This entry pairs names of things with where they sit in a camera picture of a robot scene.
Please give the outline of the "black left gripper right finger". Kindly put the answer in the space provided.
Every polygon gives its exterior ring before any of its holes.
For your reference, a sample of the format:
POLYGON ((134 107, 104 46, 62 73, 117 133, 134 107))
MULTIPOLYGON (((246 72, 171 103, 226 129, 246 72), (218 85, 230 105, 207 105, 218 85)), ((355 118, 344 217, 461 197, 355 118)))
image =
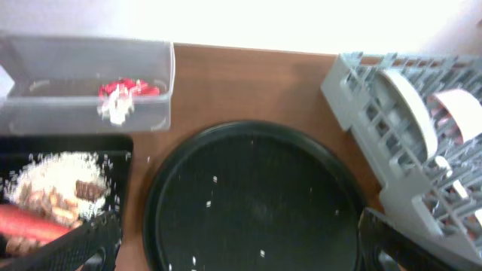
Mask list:
POLYGON ((449 264, 437 259, 397 231, 381 213, 371 208, 365 208, 359 219, 358 241, 366 270, 384 270, 380 260, 382 252, 404 270, 454 270, 449 264))

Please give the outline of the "clear plastic waste bin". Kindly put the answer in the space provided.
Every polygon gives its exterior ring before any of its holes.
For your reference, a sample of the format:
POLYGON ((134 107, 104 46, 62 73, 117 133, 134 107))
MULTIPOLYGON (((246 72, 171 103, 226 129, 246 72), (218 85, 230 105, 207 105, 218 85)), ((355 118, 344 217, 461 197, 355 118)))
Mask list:
POLYGON ((90 134, 166 131, 171 126, 175 51, 168 41, 1 36, 1 133, 90 134), (122 126, 102 119, 99 87, 140 79, 159 96, 133 96, 122 126))

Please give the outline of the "pile of rice and nuts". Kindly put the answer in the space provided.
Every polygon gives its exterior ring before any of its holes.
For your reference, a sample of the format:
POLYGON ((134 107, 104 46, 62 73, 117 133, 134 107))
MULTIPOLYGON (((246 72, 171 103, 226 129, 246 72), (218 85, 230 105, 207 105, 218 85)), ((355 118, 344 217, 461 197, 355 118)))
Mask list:
MULTIPOLYGON (((18 171, 9 173, 1 186, 1 205, 11 205, 73 230, 97 216, 110 194, 104 166, 96 153, 62 152, 29 155, 29 162, 18 171), (75 196, 76 181, 93 182, 106 188, 95 202, 75 196)), ((1 233, 1 250, 19 257, 50 242, 37 241, 1 233)))

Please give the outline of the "red snack wrapper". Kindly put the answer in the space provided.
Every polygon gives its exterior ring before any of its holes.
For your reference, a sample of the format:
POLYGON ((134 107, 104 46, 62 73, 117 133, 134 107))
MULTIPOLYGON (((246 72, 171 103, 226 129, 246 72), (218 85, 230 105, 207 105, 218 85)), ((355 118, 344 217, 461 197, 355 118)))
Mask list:
POLYGON ((140 79, 121 78, 99 87, 98 96, 110 96, 119 90, 122 96, 159 96, 160 89, 140 79))

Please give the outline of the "crumpled white tissue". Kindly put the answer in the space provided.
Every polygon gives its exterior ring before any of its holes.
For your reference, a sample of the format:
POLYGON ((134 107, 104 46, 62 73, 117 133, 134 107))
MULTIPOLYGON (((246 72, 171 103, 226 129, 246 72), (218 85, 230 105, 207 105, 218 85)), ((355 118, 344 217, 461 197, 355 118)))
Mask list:
POLYGON ((99 116, 107 118, 112 125, 122 126, 127 116, 134 110, 132 93, 118 84, 97 108, 99 116))

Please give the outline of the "orange carrot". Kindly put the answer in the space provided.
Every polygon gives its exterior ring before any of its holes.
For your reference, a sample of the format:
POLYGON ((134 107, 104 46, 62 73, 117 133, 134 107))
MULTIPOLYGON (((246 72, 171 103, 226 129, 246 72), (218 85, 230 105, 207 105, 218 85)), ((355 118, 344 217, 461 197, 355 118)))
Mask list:
POLYGON ((71 230, 61 224, 11 205, 1 205, 1 233, 52 242, 71 230))

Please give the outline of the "grey plate with food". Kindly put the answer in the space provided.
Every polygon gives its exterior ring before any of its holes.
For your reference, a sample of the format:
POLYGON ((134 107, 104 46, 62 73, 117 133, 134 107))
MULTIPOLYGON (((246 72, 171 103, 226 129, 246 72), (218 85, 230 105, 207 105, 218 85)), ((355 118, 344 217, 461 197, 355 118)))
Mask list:
POLYGON ((373 81, 374 97, 395 128, 395 134, 421 163, 432 158, 438 138, 428 109, 415 87, 402 73, 384 69, 373 81))

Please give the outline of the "grey dishwasher rack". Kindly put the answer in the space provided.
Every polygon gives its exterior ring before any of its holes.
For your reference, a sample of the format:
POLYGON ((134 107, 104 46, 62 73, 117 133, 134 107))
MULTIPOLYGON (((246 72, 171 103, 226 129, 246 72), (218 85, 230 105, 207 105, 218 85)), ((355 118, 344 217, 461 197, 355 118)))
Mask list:
POLYGON ((350 132, 374 171, 386 215, 439 257, 461 257, 481 267, 481 134, 462 145, 439 134, 428 98, 464 89, 481 103, 477 56, 389 53, 338 55, 321 85, 341 128, 350 132), (374 97, 378 71, 395 69, 425 103, 438 138, 435 155, 421 163, 395 134, 374 97))

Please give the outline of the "round black serving tray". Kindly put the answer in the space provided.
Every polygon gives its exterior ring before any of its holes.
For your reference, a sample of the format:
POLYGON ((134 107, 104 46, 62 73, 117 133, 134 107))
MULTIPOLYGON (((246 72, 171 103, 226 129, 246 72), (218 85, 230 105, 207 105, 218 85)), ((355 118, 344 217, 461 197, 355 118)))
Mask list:
POLYGON ((308 135, 224 123, 162 162, 143 245, 152 270, 361 270, 365 206, 351 172, 308 135))

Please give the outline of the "black rectangular tray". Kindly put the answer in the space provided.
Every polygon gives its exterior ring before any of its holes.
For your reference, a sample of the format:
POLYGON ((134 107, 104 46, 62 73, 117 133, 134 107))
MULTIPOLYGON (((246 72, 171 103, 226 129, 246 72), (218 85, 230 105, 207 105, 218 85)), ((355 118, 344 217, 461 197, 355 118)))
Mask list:
MULTIPOLYGON (((1 138, 1 186, 10 172, 22 169, 29 162, 30 154, 36 158, 41 154, 46 156, 62 152, 96 153, 100 164, 109 163, 104 166, 104 171, 110 194, 101 212, 94 218, 105 212, 116 211, 120 214, 121 221, 133 152, 132 139, 124 135, 3 136, 1 138)), ((19 257, 8 256, 1 250, 1 262, 5 265, 8 261, 19 257)))

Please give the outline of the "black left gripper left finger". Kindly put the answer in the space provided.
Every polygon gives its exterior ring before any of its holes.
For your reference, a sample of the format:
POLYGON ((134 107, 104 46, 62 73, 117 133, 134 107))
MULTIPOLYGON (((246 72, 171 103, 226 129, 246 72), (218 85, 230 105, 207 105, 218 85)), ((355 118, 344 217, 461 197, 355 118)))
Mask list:
POLYGON ((7 262, 2 271, 114 271, 122 241, 120 214, 109 211, 25 257, 7 262))

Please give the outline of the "brown ginger piece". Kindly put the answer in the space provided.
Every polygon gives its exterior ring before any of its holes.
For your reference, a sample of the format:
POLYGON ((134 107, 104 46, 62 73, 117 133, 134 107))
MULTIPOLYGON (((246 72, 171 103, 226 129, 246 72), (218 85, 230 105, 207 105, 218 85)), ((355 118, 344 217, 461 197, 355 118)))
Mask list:
POLYGON ((76 181, 75 196, 89 202, 97 201, 106 192, 106 188, 93 182, 76 181))

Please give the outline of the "pale pink bowl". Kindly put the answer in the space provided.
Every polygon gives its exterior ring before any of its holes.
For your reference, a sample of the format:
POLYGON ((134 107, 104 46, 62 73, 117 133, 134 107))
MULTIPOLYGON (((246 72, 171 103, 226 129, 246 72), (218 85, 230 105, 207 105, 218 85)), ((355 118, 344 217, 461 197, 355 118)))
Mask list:
POLYGON ((481 134, 481 103, 464 89, 434 93, 428 98, 436 130, 462 145, 481 134))

